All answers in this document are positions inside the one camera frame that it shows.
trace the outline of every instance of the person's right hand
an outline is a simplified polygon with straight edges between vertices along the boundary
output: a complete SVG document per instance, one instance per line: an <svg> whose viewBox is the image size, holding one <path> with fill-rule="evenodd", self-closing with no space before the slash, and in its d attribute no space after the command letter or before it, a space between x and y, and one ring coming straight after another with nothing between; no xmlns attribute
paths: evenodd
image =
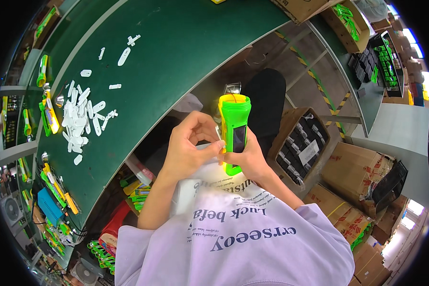
<svg viewBox="0 0 429 286"><path fill-rule="evenodd" d="M219 164L222 162L228 164L239 165L243 174L250 180L261 184L263 179L268 178L274 174L273 170L265 162L262 155L261 146L257 142L256 135L247 128L246 131L246 146L245 150L241 153L226 152L218 155Z"/></svg>

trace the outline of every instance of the white label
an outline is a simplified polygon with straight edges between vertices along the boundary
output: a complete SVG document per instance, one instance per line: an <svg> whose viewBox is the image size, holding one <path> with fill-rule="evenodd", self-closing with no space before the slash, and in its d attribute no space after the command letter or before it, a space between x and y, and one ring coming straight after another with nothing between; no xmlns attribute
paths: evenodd
<svg viewBox="0 0 429 286"><path fill-rule="evenodd" d="M308 163L308 161L311 160L317 152L319 152L319 147L315 139L299 154L299 159L301 160L302 165Z"/></svg>

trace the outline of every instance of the yellow packing strap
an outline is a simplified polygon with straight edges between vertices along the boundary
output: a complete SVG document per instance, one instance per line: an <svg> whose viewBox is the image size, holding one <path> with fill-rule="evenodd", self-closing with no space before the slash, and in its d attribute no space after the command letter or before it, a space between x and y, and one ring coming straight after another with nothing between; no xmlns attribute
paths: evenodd
<svg viewBox="0 0 429 286"><path fill-rule="evenodd" d="M327 215L327 218L329 218L333 213L335 213L335 211L338 210L338 208L341 207L344 203L346 202L343 201L341 204L339 204L338 207L336 207L329 215Z"/></svg>

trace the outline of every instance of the green workbench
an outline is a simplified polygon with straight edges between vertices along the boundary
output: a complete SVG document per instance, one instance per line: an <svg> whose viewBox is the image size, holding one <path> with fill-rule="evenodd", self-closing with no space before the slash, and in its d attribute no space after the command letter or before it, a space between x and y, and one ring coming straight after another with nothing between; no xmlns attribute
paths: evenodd
<svg viewBox="0 0 429 286"><path fill-rule="evenodd" d="M53 59L51 93L57 95L75 80L82 89L91 88L88 99L93 104L106 102L101 114L114 109L118 113L100 137L91 124L89 143L82 148L83 161L77 166L73 163L77 153L67 152L64 128L40 137L37 158L48 153L50 165L63 176L64 186L83 211L75 223L85 224L124 160L184 94L244 47L288 21L267 0L229 0L219 5L210 0L92 0L69 10L42 49ZM118 66L121 53L129 47L127 37L137 34L141 38L125 64ZM98 60L102 47L103 59ZM81 77L83 69L92 70L91 77ZM36 70L31 84L35 82ZM118 83L121 89L108 89ZM55 111L61 123L63 110Z"/></svg>

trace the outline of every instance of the hand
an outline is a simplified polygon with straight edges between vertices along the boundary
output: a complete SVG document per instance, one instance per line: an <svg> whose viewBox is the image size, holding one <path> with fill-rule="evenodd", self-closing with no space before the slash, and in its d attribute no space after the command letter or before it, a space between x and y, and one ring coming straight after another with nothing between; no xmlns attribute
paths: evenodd
<svg viewBox="0 0 429 286"><path fill-rule="evenodd" d="M257 142L256 135L247 128L246 131L246 146L245 150L241 153L226 152L218 155L219 164L222 162L228 164L239 165L243 174L248 179L261 184L264 178L275 174L269 165L265 162L265 158L262 155L261 146Z"/></svg>
<svg viewBox="0 0 429 286"><path fill-rule="evenodd" d="M162 174L167 180L177 182L194 174L207 160L215 157L225 146L218 140L216 122L211 116L192 111L177 127L173 128L168 144L167 156ZM201 140L212 144L197 150L195 145Z"/></svg>

